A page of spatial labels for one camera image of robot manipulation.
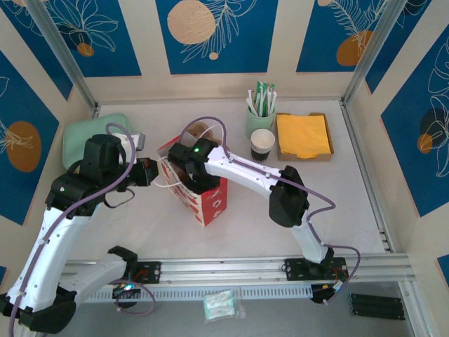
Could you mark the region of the red white paper bag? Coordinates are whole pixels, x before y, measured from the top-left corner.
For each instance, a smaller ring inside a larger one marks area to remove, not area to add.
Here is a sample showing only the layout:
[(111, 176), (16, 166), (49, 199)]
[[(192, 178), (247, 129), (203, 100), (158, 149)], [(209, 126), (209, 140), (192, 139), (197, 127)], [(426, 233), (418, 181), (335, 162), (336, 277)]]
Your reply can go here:
[(173, 176), (170, 167), (177, 167), (168, 160), (168, 151), (176, 143), (180, 142), (186, 146), (192, 146), (195, 141), (187, 131), (183, 136), (176, 136), (166, 144), (162, 145), (158, 150), (159, 156), (159, 174), (164, 179), (164, 186), (170, 190), (187, 208), (189, 208), (202, 225), (209, 225), (227, 208), (228, 181), (225, 178), (220, 179), (220, 186), (214, 190), (204, 192), (203, 194), (195, 194), (188, 190), (184, 185), (180, 187), (172, 187)]

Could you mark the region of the arm base connector board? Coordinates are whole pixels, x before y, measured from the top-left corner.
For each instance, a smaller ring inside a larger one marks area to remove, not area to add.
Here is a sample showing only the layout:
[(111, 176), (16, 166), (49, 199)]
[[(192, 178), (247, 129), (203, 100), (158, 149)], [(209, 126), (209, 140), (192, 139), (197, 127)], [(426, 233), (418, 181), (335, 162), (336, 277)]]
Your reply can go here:
[(125, 299), (138, 299), (141, 297), (141, 289), (136, 285), (129, 282), (121, 282), (114, 286), (112, 290), (112, 298), (125, 300)]
[(345, 288), (347, 284), (337, 282), (336, 284), (315, 284), (311, 286), (312, 298), (311, 300), (317, 304), (328, 305), (335, 297), (338, 291)]

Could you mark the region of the mint green lunch bag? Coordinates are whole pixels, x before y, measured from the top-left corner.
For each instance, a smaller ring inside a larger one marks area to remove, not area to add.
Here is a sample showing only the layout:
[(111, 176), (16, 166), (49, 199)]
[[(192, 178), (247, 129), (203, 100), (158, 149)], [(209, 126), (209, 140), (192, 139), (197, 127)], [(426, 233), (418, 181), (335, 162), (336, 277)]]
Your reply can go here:
[(78, 121), (65, 127), (62, 138), (62, 163), (66, 169), (83, 159), (85, 143), (89, 138), (95, 134), (106, 134), (108, 123), (120, 124), (129, 133), (135, 133), (129, 118), (121, 113)]

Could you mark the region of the white paper cup black band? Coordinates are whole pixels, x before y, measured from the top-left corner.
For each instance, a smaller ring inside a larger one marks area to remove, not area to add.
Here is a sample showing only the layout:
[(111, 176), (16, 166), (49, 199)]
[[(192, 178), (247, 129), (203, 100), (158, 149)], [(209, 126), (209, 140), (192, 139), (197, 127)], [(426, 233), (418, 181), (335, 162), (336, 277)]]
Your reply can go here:
[(267, 160), (276, 142), (274, 134), (267, 129), (253, 131), (250, 137), (251, 157), (257, 163)]

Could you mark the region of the mint green straw holder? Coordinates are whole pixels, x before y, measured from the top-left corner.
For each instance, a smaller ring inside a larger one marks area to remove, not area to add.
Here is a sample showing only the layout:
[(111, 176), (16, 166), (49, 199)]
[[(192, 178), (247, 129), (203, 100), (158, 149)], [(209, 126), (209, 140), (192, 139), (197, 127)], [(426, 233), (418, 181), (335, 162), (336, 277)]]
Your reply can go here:
[(252, 133), (258, 129), (272, 130), (276, 114), (270, 114), (268, 117), (259, 117), (254, 115), (250, 108), (246, 112), (246, 137), (250, 139)]

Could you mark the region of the clear plastic bag of packets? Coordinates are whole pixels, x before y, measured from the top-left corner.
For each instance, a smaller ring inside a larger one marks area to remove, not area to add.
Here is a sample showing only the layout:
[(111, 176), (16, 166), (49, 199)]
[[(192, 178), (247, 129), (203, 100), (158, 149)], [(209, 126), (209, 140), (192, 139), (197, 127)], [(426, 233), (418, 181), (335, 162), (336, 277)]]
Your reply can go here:
[(203, 297), (203, 310), (206, 323), (222, 319), (244, 319), (246, 310), (241, 302), (240, 288), (225, 289)]

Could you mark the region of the black plastic strip bundle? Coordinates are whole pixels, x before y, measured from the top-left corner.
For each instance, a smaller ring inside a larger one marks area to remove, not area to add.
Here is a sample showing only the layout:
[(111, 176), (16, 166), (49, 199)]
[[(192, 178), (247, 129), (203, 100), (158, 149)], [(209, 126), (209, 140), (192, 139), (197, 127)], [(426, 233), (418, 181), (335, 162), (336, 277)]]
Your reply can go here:
[(402, 300), (396, 297), (349, 294), (351, 314), (359, 317), (405, 320)]

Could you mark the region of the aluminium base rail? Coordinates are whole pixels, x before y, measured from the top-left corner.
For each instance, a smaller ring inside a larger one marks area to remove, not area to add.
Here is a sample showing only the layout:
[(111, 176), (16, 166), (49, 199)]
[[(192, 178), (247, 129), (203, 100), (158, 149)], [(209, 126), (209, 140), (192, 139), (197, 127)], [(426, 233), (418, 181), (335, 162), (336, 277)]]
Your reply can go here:
[[(286, 284), (285, 256), (262, 258), (158, 259), (159, 284), (168, 286)], [(405, 253), (366, 253), (353, 282), (411, 282), (415, 273)]]

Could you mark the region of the aluminium frame post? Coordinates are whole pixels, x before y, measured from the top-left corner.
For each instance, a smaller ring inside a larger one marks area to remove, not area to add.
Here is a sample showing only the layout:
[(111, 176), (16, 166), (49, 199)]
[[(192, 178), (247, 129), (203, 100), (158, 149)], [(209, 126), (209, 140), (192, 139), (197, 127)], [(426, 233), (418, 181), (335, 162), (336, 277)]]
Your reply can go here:
[(62, 38), (52, 17), (46, 10), (46, 7), (40, 0), (24, 0), (24, 3), (54, 56), (58, 59), (66, 75), (90, 108), (92, 115), (94, 115), (98, 107), (98, 102), (91, 93), (81, 69), (65, 43), (65, 40)]
[(403, 11), (408, 0), (389, 0), (385, 12), (382, 14), (369, 42), (364, 50), (358, 65), (355, 67), (351, 80), (341, 97), (341, 106), (347, 107), (351, 100), (355, 97), (360, 85), (365, 80), (365, 77), (379, 52), (381, 51), (387, 37), (401, 12)]

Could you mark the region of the aluminium frame leg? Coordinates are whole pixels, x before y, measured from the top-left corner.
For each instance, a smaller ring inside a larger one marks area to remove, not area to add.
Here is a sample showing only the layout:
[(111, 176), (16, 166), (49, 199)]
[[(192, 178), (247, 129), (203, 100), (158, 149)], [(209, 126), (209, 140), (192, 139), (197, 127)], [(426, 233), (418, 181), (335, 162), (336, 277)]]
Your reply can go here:
[(398, 282), (403, 303), (406, 307), (408, 319), (410, 321), (415, 337), (434, 337), (433, 328), (429, 315), (426, 312), (424, 300), (418, 289), (417, 282)]

